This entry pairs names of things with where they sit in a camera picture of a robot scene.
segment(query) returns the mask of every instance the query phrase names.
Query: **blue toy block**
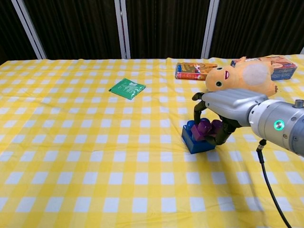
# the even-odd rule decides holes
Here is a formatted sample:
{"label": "blue toy block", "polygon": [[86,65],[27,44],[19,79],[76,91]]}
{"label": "blue toy block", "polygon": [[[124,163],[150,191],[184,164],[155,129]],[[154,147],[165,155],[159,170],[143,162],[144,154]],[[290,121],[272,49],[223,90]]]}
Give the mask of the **blue toy block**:
{"label": "blue toy block", "polygon": [[182,128],[181,136],[188,147],[188,150],[191,154],[210,151],[215,148],[215,145],[210,144],[209,142],[203,141],[195,141],[192,140],[192,132],[188,129],[187,125],[184,125]]}
{"label": "blue toy block", "polygon": [[195,124],[194,120],[189,120],[187,122],[187,130],[191,130],[192,126]]}

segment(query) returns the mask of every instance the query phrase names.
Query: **cardboard box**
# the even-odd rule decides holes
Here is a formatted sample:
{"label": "cardboard box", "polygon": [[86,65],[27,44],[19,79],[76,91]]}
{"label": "cardboard box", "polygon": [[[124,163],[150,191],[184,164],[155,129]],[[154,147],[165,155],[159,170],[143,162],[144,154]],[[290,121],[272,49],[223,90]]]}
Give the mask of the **cardboard box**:
{"label": "cardboard box", "polygon": [[[292,77],[294,71],[296,70],[296,64],[287,60],[284,56],[271,56],[271,57],[261,57],[261,58],[248,58],[245,61],[260,60],[260,61],[272,61],[274,72],[271,75],[271,80],[287,80]],[[240,59],[234,59],[231,61],[231,66],[235,67],[236,63]]]}
{"label": "cardboard box", "polygon": [[214,67],[213,63],[177,63],[175,68],[175,78],[206,80],[207,74]]}

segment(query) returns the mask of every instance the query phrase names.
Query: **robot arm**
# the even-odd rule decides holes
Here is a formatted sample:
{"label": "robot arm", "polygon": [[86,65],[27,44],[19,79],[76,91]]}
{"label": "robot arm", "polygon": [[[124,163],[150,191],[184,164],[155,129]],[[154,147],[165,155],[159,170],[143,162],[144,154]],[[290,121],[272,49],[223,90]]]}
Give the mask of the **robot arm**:
{"label": "robot arm", "polygon": [[223,128],[215,137],[206,137],[209,143],[221,145],[236,128],[251,126],[259,137],[304,156],[303,100],[290,104],[245,89],[197,93],[192,99],[201,99],[194,108],[196,123],[206,108],[223,121]]}

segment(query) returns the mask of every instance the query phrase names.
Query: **black curtain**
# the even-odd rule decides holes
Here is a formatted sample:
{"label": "black curtain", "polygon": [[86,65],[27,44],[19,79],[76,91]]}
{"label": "black curtain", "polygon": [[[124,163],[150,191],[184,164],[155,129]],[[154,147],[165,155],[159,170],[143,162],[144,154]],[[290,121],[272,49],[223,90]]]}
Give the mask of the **black curtain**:
{"label": "black curtain", "polygon": [[0,65],[8,60],[36,59],[11,0],[0,0]]}
{"label": "black curtain", "polygon": [[24,0],[49,59],[121,58],[114,0]]}
{"label": "black curtain", "polygon": [[209,57],[299,54],[303,0],[220,0]]}
{"label": "black curtain", "polygon": [[126,0],[131,58],[200,58],[209,0]]}

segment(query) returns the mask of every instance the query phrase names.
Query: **plush toy mouth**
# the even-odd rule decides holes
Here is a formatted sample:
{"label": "plush toy mouth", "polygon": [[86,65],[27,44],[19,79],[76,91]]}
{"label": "plush toy mouth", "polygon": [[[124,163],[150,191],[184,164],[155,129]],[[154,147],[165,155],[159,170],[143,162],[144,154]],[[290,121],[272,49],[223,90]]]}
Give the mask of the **plush toy mouth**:
{"label": "plush toy mouth", "polygon": [[229,72],[225,70],[225,80],[229,78]]}

